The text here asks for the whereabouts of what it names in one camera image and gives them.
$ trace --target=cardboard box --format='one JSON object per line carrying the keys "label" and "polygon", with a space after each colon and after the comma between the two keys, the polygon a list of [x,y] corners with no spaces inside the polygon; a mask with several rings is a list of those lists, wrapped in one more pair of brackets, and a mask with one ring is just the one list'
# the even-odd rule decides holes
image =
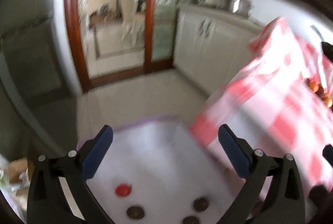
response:
{"label": "cardboard box", "polygon": [[20,174],[28,169],[28,159],[15,160],[8,165],[8,179],[10,184],[20,183]]}
{"label": "cardboard box", "polygon": [[21,206],[24,211],[27,211],[28,208],[28,194],[29,188],[18,190],[14,199]]}

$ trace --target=red fruit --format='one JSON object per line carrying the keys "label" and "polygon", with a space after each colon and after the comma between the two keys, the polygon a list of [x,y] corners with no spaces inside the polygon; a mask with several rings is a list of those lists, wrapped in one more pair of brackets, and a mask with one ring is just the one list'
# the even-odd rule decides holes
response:
{"label": "red fruit", "polygon": [[308,83],[308,87],[309,87],[310,90],[312,90],[312,92],[317,92],[319,90],[319,84],[317,84],[314,81],[310,81]]}
{"label": "red fruit", "polygon": [[127,197],[132,192],[132,186],[128,184],[120,184],[116,187],[115,194],[118,197]]}

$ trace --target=black handle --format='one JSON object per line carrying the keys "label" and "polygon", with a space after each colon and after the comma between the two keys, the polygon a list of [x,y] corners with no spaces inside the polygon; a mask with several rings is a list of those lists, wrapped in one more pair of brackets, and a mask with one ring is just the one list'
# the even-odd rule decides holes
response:
{"label": "black handle", "polygon": [[199,27],[199,35],[200,37],[203,35],[204,33],[204,24],[205,24],[205,21],[202,21],[200,27]]}
{"label": "black handle", "polygon": [[[305,223],[301,178],[291,154],[274,158],[260,149],[253,150],[246,140],[236,137],[226,124],[219,128],[219,142],[237,174],[245,178],[246,183],[217,224]],[[267,176],[272,176],[272,183],[262,211],[247,220]]]}
{"label": "black handle", "polygon": [[331,144],[326,145],[326,147],[323,149],[323,157],[333,167],[333,147]]}
{"label": "black handle", "polygon": [[211,22],[208,23],[207,27],[206,27],[206,30],[205,30],[205,37],[208,38],[209,37],[209,32],[210,32],[210,25],[211,25]]}

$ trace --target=wooden door frame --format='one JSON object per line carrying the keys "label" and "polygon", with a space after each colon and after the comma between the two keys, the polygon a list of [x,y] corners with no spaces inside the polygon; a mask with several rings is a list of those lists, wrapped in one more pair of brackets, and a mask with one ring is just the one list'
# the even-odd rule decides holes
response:
{"label": "wooden door frame", "polygon": [[146,11],[145,20],[144,65],[90,79],[81,41],[78,0],[64,0],[64,7],[68,41],[76,72],[84,93],[97,86],[173,67],[173,55],[165,60],[152,61],[155,0],[147,0],[147,9],[149,10]]}

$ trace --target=red checkered cloth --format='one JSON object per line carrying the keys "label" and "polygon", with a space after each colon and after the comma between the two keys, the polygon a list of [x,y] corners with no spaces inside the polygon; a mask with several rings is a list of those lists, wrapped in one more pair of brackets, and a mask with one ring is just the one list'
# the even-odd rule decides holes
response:
{"label": "red checkered cloth", "polygon": [[[232,168],[217,138],[219,126],[226,123],[254,149],[274,157],[291,153],[306,196],[317,184],[331,190],[333,169],[322,151],[333,144],[333,113],[305,79],[325,83],[324,78],[332,95],[332,63],[294,35],[283,18],[268,24],[249,49],[255,59],[209,98],[191,127],[193,135]],[[264,185],[262,195],[268,187]]]}

